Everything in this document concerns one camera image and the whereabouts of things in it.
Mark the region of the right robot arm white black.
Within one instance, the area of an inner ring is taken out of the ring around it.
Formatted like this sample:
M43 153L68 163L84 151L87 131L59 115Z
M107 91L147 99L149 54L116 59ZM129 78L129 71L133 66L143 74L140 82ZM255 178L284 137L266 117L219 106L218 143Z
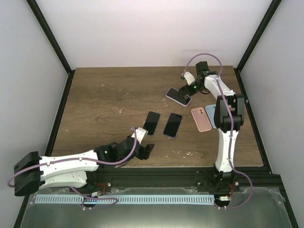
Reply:
M195 67L196 76L188 71L182 74L181 78L187 84L178 90L178 96L188 99L207 89L216 98L214 124L219 133L219 145L215 167L218 172L231 172L234 169L236 137L245 120L244 96L229 89L217 72L209 70L206 61L197 63Z

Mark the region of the light blue phone case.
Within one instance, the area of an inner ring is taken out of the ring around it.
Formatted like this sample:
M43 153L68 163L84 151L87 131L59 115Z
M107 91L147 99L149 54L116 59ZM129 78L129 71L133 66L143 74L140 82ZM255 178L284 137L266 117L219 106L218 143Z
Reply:
M211 126L213 129L216 129L216 126L215 126L215 122L214 122L214 116L215 116L215 109L216 109L216 105L215 104L211 104L211 105L207 105L205 107L205 111L206 111L206 114L209 118L209 121L211 123Z

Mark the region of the blue phone black screen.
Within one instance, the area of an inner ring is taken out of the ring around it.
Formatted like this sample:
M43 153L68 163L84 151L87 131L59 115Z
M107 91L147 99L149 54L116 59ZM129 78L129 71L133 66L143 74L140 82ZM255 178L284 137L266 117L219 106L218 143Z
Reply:
M181 120L182 120L181 115L171 113L166 123L166 126L164 128L163 134L168 137L176 137Z

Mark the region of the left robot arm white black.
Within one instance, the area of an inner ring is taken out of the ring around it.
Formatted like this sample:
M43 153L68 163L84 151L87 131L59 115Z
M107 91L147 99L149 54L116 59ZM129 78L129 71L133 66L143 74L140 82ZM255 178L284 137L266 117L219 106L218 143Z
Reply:
M89 172L113 168L134 157L139 160L149 158L154 144L142 146L141 141L140 137L132 135L120 143L112 142L87 152L61 157L30 152L15 164L14 183L8 183L8 186L14 188L17 197L52 187L83 188L91 192L96 188L97 180Z

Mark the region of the teal phone black screen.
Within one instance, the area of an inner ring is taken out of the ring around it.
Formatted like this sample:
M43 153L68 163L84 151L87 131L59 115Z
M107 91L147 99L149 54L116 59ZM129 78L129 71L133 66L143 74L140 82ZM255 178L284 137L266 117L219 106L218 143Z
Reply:
M151 111L148 113L145 123L143 125L143 129L148 131L148 135L154 135L159 119L159 113Z

